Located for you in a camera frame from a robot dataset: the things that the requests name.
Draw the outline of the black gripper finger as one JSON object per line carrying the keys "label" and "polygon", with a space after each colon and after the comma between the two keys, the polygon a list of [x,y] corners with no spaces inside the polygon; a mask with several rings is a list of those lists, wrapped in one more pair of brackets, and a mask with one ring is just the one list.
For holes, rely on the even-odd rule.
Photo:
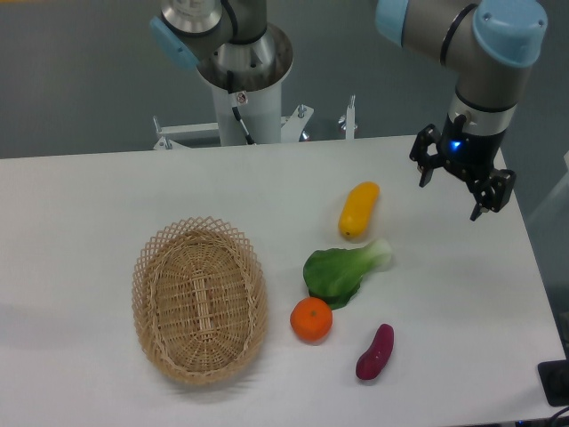
{"label": "black gripper finger", "polygon": [[494,168],[484,179],[470,183],[469,191],[475,199],[470,219],[474,222],[483,213],[498,213],[509,202],[516,180],[513,170]]}
{"label": "black gripper finger", "polygon": [[444,165],[444,157],[439,153],[437,144],[442,136],[433,125],[427,125],[416,135],[409,158],[417,164],[421,173],[419,186],[424,188],[430,183],[433,172]]}

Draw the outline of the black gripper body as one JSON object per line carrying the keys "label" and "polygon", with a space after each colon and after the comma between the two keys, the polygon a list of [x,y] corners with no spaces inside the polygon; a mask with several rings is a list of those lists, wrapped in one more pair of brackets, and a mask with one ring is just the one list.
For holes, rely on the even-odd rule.
{"label": "black gripper body", "polygon": [[464,130],[456,132],[453,121],[445,120],[437,154],[442,167],[463,181],[485,181],[494,170],[494,158],[505,132],[475,135]]}

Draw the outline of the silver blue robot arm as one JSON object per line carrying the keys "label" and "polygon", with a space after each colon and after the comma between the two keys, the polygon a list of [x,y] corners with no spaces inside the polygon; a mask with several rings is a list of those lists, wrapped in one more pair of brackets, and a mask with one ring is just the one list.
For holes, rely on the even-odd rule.
{"label": "silver blue robot arm", "polygon": [[[392,43],[454,70],[445,125],[426,126],[411,160],[429,183],[437,168],[463,181],[472,217],[498,212],[516,181],[494,165],[538,60],[548,17],[535,1],[380,1],[378,31]],[[293,63],[286,34],[263,1],[165,1],[149,23],[162,52],[211,87],[225,146],[297,141],[309,114],[281,117],[281,84]]]}

